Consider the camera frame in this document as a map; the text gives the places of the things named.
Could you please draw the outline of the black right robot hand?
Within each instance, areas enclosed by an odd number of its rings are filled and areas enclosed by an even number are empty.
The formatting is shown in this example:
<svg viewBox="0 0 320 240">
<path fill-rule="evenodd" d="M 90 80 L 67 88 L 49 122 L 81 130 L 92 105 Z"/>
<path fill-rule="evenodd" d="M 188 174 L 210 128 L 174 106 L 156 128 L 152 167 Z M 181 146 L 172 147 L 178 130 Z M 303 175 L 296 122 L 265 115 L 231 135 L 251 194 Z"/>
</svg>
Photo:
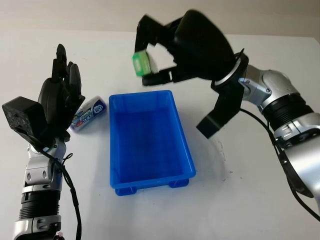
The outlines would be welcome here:
<svg viewBox="0 0 320 240">
<path fill-rule="evenodd" d="M 176 65 L 144 74 L 144 86 L 192 78 L 219 81 L 231 72 L 237 61 L 224 34 L 195 9 L 165 25 L 145 14 L 136 28 L 134 51 L 144 51 L 148 45 L 157 44 L 172 55 Z"/>
</svg>

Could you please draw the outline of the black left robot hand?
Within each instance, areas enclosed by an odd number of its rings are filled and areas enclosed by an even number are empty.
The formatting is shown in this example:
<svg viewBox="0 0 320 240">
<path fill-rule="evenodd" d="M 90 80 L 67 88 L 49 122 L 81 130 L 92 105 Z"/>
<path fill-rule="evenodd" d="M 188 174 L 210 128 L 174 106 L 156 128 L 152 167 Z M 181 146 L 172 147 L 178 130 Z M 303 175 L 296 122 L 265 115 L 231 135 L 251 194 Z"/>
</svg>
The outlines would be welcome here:
<svg viewBox="0 0 320 240">
<path fill-rule="evenodd" d="M 43 107 L 50 130 L 61 141 L 70 140 L 67 129 L 85 100 L 81 89 L 79 67 L 67 61 L 66 49 L 60 43 L 53 59 L 51 77 L 44 81 L 38 102 Z"/>
</svg>

